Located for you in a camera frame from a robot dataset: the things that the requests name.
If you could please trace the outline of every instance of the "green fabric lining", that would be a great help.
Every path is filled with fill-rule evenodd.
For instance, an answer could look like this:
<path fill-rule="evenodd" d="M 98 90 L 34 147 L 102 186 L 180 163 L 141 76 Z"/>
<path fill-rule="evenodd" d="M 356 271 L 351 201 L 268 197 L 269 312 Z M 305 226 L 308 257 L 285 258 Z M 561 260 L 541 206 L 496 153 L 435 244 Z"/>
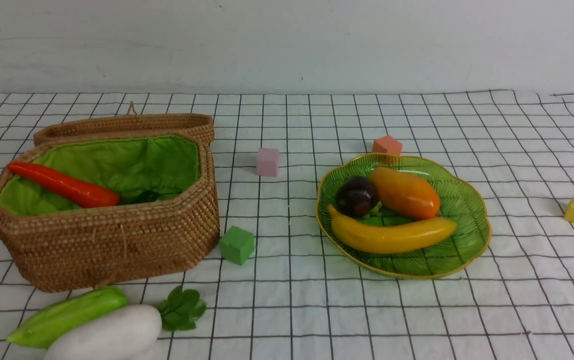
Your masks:
<path fill-rule="evenodd" d="M 54 146 L 33 162 L 111 189 L 123 199 L 149 190 L 172 199 L 200 177 L 198 145 L 175 135 L 69 143 Z M 79 209 L 17 175 L 0 192 L 0 205 L 16 216 Z"/>

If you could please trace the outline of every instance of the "toy cucumber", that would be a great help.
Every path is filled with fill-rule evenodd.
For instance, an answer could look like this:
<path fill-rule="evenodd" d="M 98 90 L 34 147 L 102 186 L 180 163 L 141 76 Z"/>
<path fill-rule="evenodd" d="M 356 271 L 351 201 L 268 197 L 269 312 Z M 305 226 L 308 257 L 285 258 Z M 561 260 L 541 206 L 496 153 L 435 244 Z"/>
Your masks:
<path fill-rule="evenodd" d="M 8 335 L 18 346 L 46 349 L 61 335 L 127 305 L 127 296 L 115 286 L 104 286 L 54 303 L 36 312 Z"/>

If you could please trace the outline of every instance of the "orange cube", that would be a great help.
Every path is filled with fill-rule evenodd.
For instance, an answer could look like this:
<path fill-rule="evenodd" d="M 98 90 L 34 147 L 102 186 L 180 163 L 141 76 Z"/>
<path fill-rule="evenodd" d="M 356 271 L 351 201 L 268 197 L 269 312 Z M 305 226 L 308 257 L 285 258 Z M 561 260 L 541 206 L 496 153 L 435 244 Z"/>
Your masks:
<path fill-rule="evenodd" d="M 373 141 L 372 153 L 385 153 L 399 157 L 403 152 L 403 143 L 387 135 Z"/>

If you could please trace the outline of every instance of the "red carrot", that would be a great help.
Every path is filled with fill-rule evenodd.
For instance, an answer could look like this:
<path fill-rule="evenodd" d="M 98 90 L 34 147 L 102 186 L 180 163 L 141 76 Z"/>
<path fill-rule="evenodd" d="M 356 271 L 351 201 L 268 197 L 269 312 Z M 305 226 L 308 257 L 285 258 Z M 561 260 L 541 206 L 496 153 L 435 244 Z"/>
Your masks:
<path fill-rule="evenodd" d="M 120 196 L 104 187 L 78 180 L 52 168 L 32 162 L 11 162 L 6 168 L 83 208 L 113 207 Z"/>

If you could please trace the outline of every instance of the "orange mango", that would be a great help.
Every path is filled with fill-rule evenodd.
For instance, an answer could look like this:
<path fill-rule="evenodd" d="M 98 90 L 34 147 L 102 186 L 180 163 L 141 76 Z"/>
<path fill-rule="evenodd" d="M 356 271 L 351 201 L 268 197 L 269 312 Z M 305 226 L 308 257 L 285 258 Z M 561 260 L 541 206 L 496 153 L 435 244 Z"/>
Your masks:
<path fill-rule="evenodd" d="M 384 207 L 416 221 L 437 216 L 440 197 L 424 178 L 387 167 L 375 168 L 370 178 Z"/>

